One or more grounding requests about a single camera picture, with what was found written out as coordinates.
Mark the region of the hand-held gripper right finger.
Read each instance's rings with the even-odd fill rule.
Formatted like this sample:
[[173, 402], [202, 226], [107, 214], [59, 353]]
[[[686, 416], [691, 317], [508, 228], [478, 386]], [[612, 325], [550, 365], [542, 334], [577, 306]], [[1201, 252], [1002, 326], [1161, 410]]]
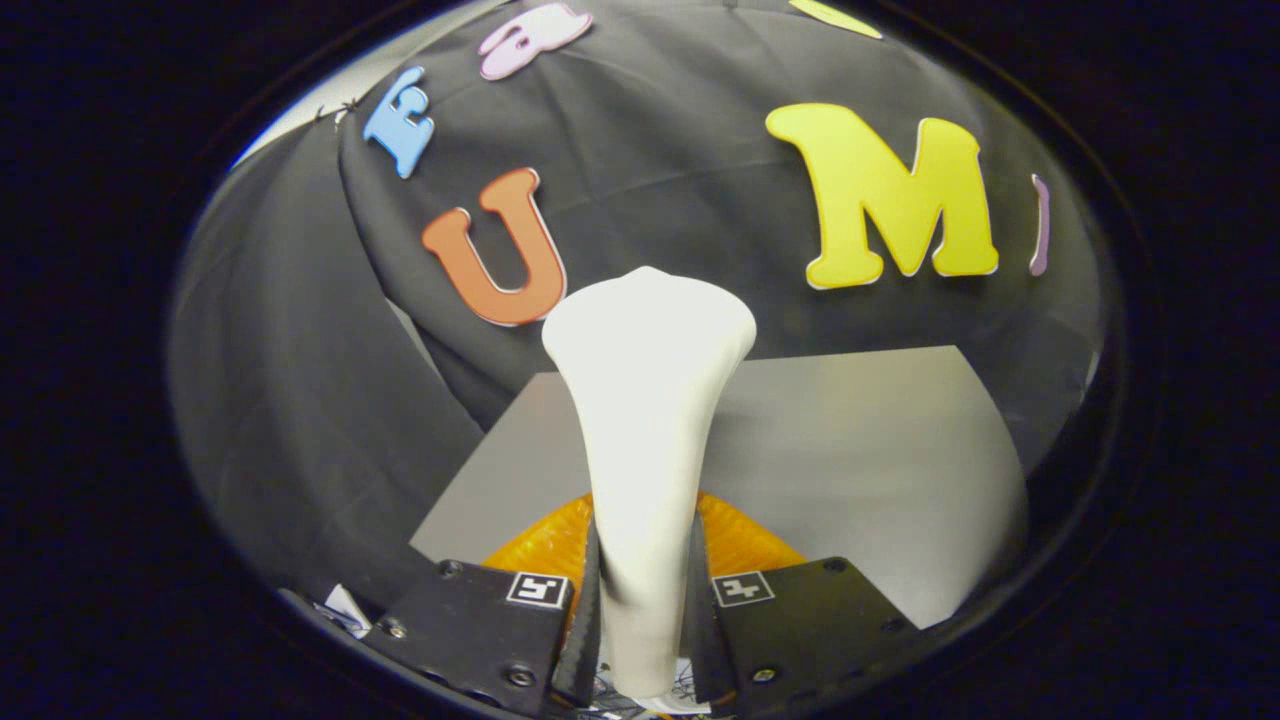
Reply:
[[795, 716], [861, 691], [922, 630], [854, 564], [808, 561], [726, 501], [696, 501], [687, 656], [714, 716]]

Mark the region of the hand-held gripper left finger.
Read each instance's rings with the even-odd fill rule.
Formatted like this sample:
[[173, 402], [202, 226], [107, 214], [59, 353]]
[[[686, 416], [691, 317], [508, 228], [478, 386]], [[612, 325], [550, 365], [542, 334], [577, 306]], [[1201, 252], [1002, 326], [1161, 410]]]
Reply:
[[593, 701], [599, 543], [581, 496], [486, 562], [430, 564], [364, 643], [438, 685], [512, 714]]

